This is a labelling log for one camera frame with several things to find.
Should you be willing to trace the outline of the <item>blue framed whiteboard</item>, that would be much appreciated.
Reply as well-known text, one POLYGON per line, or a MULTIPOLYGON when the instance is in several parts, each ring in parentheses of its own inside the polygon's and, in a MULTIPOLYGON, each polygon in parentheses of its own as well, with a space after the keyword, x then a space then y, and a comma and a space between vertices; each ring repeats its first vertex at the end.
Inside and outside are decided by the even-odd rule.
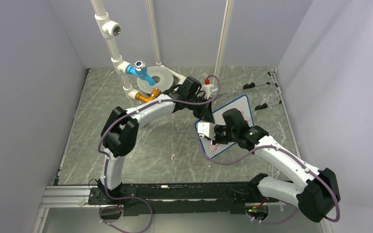
POLYGON ((212 140, 199 138, 200 148, 204 154, 210 159, 215 159, 218 155, 225 152, 232 146, 238 146, 241 149, 251 151, 255 148, 255 133, 257 130, 254 127, 252 110, 247 95, 241 95, 231 102, 223 105, 221 108, 212 112, 215 125, 237 126, 236 141, 229 144, 212 144, 212 140))

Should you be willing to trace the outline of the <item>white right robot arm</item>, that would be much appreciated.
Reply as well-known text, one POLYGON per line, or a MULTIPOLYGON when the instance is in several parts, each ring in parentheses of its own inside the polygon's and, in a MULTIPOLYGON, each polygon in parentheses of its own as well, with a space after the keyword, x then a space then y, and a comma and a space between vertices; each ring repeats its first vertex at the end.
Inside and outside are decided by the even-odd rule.
POLYGON ((320 169, 300 159, 282 147, 266 130, 250 126, 237 109, 222 114, 224 124, 209 123, 199 129, 201 137, 214 144, 236 143, 247 150, 247 155, 257 155, 270 162, 290 181, 277 180, 258 174, 250 182, 248 195, 253 201, 273 198, 296 206, 313 222, 340 219, 340 192, 336 174, 330 168, 320 169))

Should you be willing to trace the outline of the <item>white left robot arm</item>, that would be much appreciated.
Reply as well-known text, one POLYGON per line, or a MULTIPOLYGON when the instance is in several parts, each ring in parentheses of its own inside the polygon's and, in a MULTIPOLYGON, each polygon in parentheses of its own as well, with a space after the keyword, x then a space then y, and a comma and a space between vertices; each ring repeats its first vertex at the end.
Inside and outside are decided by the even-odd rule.
POLYGON ((138 130, 151 121, 188 109, 197 119, 213 123, 212 102, 220 93, 220 84, 209 79, 201 84, 188 76, 183 82, 161 92, 155 88, 148 100, 138 107, 116 107, 101 132, 98 152, 105 157, 104 171, 98 181, 101 198, 113 204, 119 200, 124 160, 136 145, 138 130))

